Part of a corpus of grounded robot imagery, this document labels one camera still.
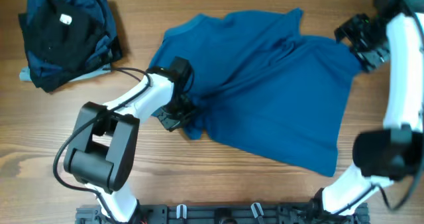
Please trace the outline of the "blue t-shirt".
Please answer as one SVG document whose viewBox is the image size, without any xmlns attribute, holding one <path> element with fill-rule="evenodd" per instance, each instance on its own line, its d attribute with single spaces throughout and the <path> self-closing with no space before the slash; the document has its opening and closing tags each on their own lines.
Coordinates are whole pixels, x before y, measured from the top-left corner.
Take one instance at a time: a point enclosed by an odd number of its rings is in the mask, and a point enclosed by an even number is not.
<svg viewBox="0 0 424 224">
<path fill-rule="evenodd" d="M 168 29 L 150 66 L 189 61 L 185 126 L 210 139 L 324 176 L 336 171 L 337 139 L 360 62 L 333 39 L 303 35 L 303 12 L 200 14 Z"/>
</svg>

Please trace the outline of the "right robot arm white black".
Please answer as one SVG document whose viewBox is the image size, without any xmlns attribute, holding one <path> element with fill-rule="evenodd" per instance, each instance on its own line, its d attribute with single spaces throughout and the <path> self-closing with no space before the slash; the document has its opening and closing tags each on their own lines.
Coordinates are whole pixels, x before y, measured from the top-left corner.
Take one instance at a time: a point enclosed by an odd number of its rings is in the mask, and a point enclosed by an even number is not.
<svg viewBox="0 0 424 224">
<path fill-rule="evenodd" d="M 335 30 L 371 72 L 390 63 L 383 127 L 357 136 L 353 162 L 309 203 L 321 222 L 351 216 L 369 197 L 406 177 L 412 181 L 392 212 L 401 209 L 423 175 L 423 0 L 374 0 L 374 17 L 358 14 Z"/>
</svg>

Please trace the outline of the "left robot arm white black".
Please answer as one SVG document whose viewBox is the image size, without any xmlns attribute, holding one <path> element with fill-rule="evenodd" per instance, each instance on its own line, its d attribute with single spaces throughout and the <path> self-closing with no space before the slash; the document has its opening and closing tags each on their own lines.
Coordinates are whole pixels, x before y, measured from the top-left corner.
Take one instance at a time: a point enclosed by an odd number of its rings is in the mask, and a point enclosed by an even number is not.
<svg viewBox="0 0 424 224">
<path fill-rule="evenodd" d="M 168 131 L 182 128 L 195 108 L 187 98 L 194 82 L 189 65 L 150 68 L 140 83 L 104 105 L 88 102 L 79 112 L 73 133 L 57 157 L 64 170 L 93 193 L 99 207 L 92 223 L 143 223 L 138 200 L 127 179 L 133 167 L 140 124 L 157 116 Z"/>
</svg>

